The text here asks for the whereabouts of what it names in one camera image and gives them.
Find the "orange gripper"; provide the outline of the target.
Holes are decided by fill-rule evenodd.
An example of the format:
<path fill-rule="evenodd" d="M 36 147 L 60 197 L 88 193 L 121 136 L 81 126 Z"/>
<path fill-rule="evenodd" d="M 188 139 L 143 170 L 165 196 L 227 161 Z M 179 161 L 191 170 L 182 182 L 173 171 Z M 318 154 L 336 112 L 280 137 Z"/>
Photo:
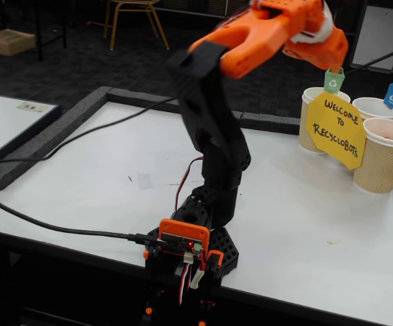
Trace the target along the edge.
<path fill-rule="evenodd" d="M 324 36 L 312 33 L 299 33 L 285 42 L 282 52 L 298 60 L 304 60 L 318 68 L 329 68 L 340 73 L 348 51 L 344 32 L 333 26 Z"/>

